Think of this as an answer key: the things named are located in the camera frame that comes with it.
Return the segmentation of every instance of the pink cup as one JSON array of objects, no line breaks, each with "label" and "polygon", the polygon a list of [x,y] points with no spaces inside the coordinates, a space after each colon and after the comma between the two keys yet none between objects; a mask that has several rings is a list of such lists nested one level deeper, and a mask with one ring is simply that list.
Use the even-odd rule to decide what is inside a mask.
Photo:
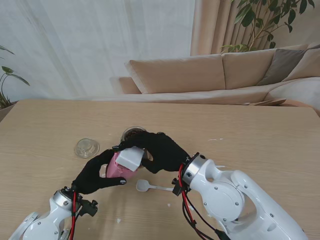
[{"label": "pink cup", "polygon": [[111,158],[110,163],[106,168],[105,175],[107,178],[118,178],[123,177],[126,180],[132,178],[136,175],[137,171],[131,171],[130,169],[116,163],[116,159],[118,158],[120,152],[115,152],[113,157]]}]

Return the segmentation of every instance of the sofa cushion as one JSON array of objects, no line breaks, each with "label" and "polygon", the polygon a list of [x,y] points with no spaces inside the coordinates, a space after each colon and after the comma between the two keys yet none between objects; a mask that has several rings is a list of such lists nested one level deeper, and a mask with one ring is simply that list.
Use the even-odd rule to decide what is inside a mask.
[{"label": "sofa cushion", "polygon": [[308,77],[320,77],[320,48],[306,51],[297,66],[282,82]]},{"label": "sofa cushion", "polygon": [[226,89],[255,86],[266,74],[275,49],[224,53],[223,67]]},{"label": "sofa cushion", "polygon": [[265,100],[286,98],[311,105],[320,110],[320,77],[301,78],[284,83],[288,84],[271,90]]},{"label": "sofa cushion", "polygon": [[226,88],[220,54],[180,59],[130,60],[126,68],[143,94],[187,93]]},{"label": "sofa cushion", "polygon": [[116,94],[141,94],[139,88],[130,76],[111,77],[110,82]]},{"label": "sofa cushion", "polygon": [[298,65],[307,50],[318,48],[320,48],[320,45],[305,50],[277,49],[274,53],[270,68],[263,79],[257,83],[257,86],[281,82],[288,77],[292,70]]}]

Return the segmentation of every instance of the white object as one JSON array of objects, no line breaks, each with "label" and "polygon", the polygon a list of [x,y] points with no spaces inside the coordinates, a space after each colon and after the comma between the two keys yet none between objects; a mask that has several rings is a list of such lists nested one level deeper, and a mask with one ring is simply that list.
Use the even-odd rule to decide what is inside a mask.
[{"label": "white object", "polygon": [[71,200],[57,191],[49,200],[50,211],[39,215],[37,212],[27,216],[14,231],[9,240],[67,240],[69,229],[65,219],[71,217]]},{"label": "white object", "polygon": [[[218,220],[230,239],[308,239],[297,222],[248,175],[240,170],[221,171],[212,159],[200,156],[188,166],[183,181],[201,194],[206,211]],[[256,211],[240,217],[244,195],[252,200]]]},{"label": "white object", "polygon": [[159,190],[171,191],[171,192],[174,190],[173,188],[169,188],[169,187],[162,187],[162,186],[153,186],[153,185],[150,185],[147,180],[143,180],[143,179],[139,179],[139,180],[136,182],[136,189],[137,189],[139,192],[146,192],[146,191],[148,191],[149,189],[159,189]]},{"label": "white object", "polygon": [[136,146],[126,148],[120,152],[115,162],[134,172],[140,166],[144,153],[145,151]]}]

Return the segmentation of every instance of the red cable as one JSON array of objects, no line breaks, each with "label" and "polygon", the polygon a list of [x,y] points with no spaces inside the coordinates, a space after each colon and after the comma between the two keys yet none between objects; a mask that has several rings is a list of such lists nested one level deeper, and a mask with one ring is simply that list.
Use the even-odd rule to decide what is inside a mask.
[{"label": "red cable", "polygon": [[[183,164],[180,165],[180,168],[179,168],[179,185],[180,187],[182,188],[182,168],[184,167]],[[186,210],[190,216],[190,219],[191,219],[191,222],[193,223],[194,222],[194,219],[191,215],[191,212],[190,212],[190,209],[189,209],[189,205],[188,205],[188,202],[187,202],[187,197],[186,197],[186,193],[185,191],[183,190],[182,191],[182,198],[183,198],[183,201],[185,203],[185,207],[186,207]]]},{"label": "red cable", "polygon": [[[184,167],[183,164],[180,165],[180,168],[179,168],[179,185],[180,187],[182,188],[182,168]],[[187,197],[186,197],[186,192],[184,190],[182,190],[182,198],[183,198],[183,201],[184,201],[184,205],[185,205],[185,208],[190,216],[190,220],[192,223],[194,223],[194,219],[191,215],[191,212],[190,212],[190,209],[189,209],[189,205],[188,205],[188,201],[187,201]],[[194,226],[194,230],[196,231],[196,233],[202,238],[202,239],[205,239],[199,232],[199,230],[196,228],[196,226]]]},{"label": "red cable", "polygon": [[70,233],[70,240],[74,239],[74,234],[75,234],[75,226],[76,226],[76,198],[77,198],[77,193],[74,191],[73,192],[73,201],[72,201],[72,224],[71,224],[71,233]]}]

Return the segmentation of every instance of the beige curtain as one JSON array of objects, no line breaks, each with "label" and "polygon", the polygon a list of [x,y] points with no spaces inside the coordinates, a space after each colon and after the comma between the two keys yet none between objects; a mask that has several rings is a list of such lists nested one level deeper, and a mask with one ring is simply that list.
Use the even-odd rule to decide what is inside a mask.
[{"label": "beige curtain", "polygon": [[[251,26],[235,24],[240,0],[195,0],[190,55],[219,54],[223,45],[248,44]],[[266,22],[272,18],[266,6],[261,17]],[[267,37],[259,38],[253,45],[258,49],[269,48]]]}]

